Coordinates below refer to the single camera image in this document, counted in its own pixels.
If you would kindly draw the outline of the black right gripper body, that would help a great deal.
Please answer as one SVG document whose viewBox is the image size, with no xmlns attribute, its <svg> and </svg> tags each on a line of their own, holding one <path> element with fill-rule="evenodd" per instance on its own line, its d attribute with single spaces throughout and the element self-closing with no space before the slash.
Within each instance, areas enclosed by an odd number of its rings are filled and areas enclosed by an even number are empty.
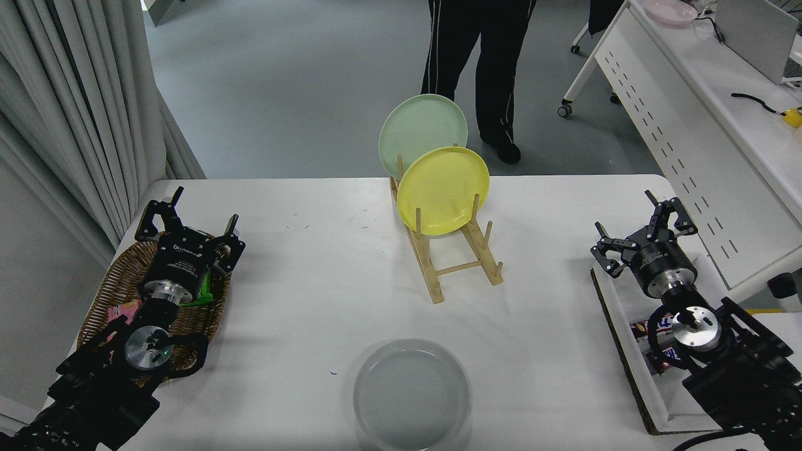
<svg viewBox="0 0 802 451">
<path fill-rule="evenodd" d="M 679 285 L 693 286 L 698 271 L 676 242 L 654 242 L 629 262 L 634 279 L 647 296 L 662 296 Z"/>
</svg>

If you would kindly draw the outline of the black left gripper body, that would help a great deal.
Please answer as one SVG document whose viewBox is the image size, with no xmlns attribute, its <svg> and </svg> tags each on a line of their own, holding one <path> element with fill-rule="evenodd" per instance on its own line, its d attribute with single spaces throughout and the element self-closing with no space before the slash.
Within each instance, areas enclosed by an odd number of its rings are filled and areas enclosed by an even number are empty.
<svg viewBox="0 0 802 451">
<path fill-rule="evenodd" d="M 157 251 L 143 277 L 143 295 L 172 291 L 176 299 L 197 299 L 215 257 L 211 236 L 197 229 L 158 235 Z"/>
</svg>

